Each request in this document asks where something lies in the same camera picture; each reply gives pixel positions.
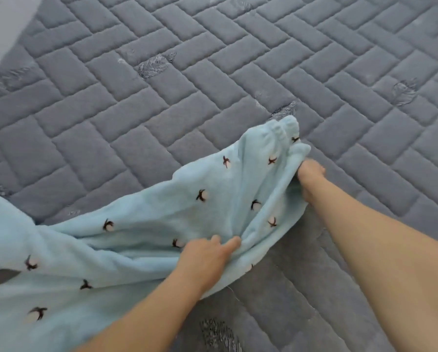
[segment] light blue fabric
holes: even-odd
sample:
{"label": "light blue fabric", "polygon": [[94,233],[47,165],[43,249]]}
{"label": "light blue fabric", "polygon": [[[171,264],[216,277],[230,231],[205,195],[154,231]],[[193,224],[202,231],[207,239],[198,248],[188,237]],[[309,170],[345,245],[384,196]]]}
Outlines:
{"label": "light blue fabric", "polygon": [[169,182],[53,226],[0,197],[0,268],[21,271],[0,285],[0,351],[74,349],[151,292],[193,238],[242,237],[206,296],[245,274],[306,207],[293,177],[310,147],[298,137],[294,117],[270,121]]}

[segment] finger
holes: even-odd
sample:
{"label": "finger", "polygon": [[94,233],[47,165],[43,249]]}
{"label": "finger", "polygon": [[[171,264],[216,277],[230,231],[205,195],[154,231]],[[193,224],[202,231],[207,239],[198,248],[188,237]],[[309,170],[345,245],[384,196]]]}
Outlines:
{"label": "finger", "polygon": [[241,244],[242,244],[242,239],[239,236],[234,236],[222,245],[222,251],[227,256],[230,256],[240,247]]}
{"label": "finger", "polygon": [[211,237],[211,242],[215,243],[215,244],[219,244],[220,243],[220,236],[219,235],[214,235]]}

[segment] quilted mattress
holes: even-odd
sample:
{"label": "quilted mattress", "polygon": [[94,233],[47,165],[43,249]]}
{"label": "quilted mattress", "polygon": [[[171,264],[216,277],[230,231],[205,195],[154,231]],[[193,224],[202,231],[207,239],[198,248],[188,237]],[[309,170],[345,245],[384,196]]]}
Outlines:
{"label": "quilted mattress", "polygon": [[[438,240],[438,0],[43,0],[0,65],[0,195],[60,222],[287,114],[330,180]],[[172,350],[393,348],[309,209]]]}

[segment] person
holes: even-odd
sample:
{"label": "person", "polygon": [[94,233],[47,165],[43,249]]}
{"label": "person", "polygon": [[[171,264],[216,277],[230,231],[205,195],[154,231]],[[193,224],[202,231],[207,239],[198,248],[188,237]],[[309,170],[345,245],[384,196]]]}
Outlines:
{"label": "person", "polygon": [[[398,352],[438,352],[438,242],[372,210],[305,160],[303,197],[324,221],[380,325]],[[187,314],[240,246],[234,237],[189,242],[175,270],[128,314],[76,352],[163,352]]]}

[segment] person's right arm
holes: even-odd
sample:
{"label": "person's right arm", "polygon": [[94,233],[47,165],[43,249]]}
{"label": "person's right arm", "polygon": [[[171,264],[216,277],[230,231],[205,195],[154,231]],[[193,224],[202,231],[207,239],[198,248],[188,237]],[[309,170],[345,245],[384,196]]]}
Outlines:
{"label": "person's right arm", "polygon": [[438,352],[438,242],[359,203],[313,160],[297,174],[396,350]]}

